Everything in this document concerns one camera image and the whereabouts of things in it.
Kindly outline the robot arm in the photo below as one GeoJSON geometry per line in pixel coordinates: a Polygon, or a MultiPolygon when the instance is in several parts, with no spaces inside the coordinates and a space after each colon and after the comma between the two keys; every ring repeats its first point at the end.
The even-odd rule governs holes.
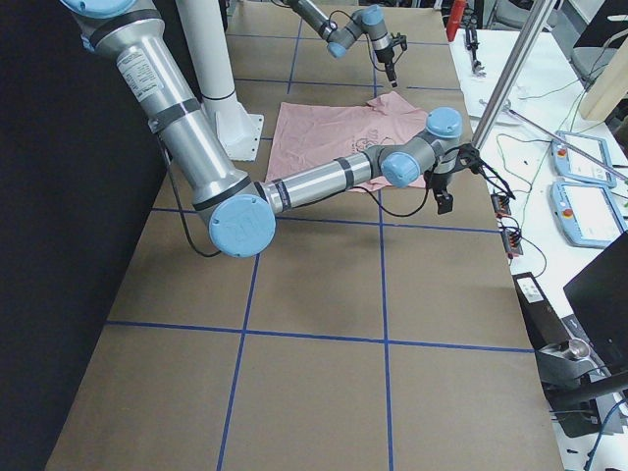
{"type": "Polygon", "coordinates": [[[407,39],[401,33],[389,32],[383,9],[379,5],[356,10],[350,15],[344,13],[348,20],[345,26],[340,27],[332,19],[332,15],[325,14],[313,1],[281,1],[280,4],[293,10],[310,25],[327,43],[328,51],[336,59],[343,57],[348,49],[365,35],[375,58],[383,66],[378,68],[374,65],[374,68],[386,74],[392,87],[398,86],[394,49],[399,47],[401,53],[404,53],[407,50],[407,39]]]}
{"type": "Polygon", "coordinates": [[[263,119],[238,102],[223,14],[215,1],[177,5],[199,91],[193,92],[166,45],[164,20],[150,1],[70,1],[84,47],[109,58],[145,112],[168,162],[193,191],[193,207],[216,250],[249,257],[272,241],[288,210],[363,189],[383,177],[405,187],[424,178],[440,213],[450,211],[447,185],[462,170],[482,174],[478,150],[461,142],[460,114],[433,110],[426,126],[401,145],[363,151],[267,183],[235,167],[238,151],[254,152],[263,119]]]}

